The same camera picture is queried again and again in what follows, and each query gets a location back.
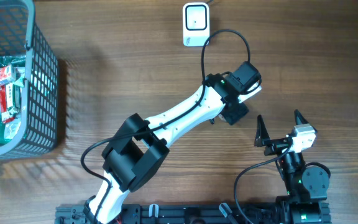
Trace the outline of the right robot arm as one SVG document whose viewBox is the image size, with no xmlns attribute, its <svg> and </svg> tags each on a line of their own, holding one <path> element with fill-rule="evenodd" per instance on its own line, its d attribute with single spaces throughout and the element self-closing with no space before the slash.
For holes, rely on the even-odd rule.
<svg viewBox="0 0 358 224">
<path fill-rule="evenodd" d="M 265 156 L 277 156 L 275 161 L 284 181 L 287 195 L 278 196 L 277 223 L 331 223 L 326 202 L 331 171 L 319 162 L 305 162 L 302 152 L 313 146 L 318 131 L 298 111 L 291 133 L 271 139 L 261 115 L 257 117 L 254 146 L 264 147 Z"/>
</svg>

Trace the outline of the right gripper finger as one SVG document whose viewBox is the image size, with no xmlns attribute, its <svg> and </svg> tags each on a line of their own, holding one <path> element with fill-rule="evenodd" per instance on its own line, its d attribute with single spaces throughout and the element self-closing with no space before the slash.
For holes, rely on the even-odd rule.
<svg viewBox="0 0 358 224">
<path fill-rule="evenodd" d="M 270 141 L 270 136 L 266 129 L 264 120 L 262 115 L 258 115 L 257 117 L 257 131 L 255 135 L 254 146 L 255 147 L 262 147 L 266 146 Z"/>
<path fill-rule="evenodd" d="M 309 122 L 304 118 L 299 110 L 294 111 L 296 125 L 308 124 Z"/>
</svg>

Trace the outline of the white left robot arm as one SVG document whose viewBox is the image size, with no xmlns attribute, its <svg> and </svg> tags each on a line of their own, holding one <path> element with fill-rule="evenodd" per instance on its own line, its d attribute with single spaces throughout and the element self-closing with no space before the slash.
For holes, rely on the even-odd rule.
<svg viewBox="0 0 358 224">
<path fill-rule="evenodd" d="M 127 195 L 140 189 L 159 170 L 170 146 L 197 125 L 222 116 L 234 124 L 247 113 L 245 100 L 260 91 L 260 82 L 232 73 L 210 74 L 197 91 L 168 111 L 143 119 L 128 117 L 115 136 L 103 141 L 104 173 L 98 193 L 85 203 L 91 223 L 110 223 Z"/>
</svg>

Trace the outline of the red white snack packet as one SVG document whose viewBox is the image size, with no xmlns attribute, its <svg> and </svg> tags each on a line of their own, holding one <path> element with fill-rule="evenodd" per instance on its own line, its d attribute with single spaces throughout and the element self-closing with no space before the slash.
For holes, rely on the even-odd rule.
<svg viewBox="0 0 358 224">
<path fill-rule="evenodd" d="M 21 112 L 21 87 L 14 83 L 19 79 L 17 69 L 11 64 L 0 68 L 1 120 L 7 124 Z"/>
</svg>

